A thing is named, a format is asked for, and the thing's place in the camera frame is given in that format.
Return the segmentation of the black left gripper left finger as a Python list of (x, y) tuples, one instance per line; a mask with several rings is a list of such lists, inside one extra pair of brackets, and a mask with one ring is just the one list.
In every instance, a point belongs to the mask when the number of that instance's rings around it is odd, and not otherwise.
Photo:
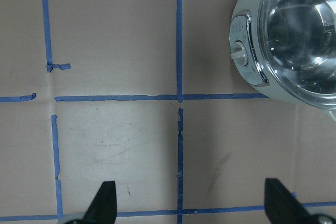
[(117, 192), (115, 181), (103, 182), (85, 212), (83, 223), (113, 224), (117, 218)]

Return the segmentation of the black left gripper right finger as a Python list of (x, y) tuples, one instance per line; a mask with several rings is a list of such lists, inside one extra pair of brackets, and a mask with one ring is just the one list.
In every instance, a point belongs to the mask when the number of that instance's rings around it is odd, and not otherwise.
[(277, 178), (265, 179), (264, 209), (270, 223), (318, 223)]

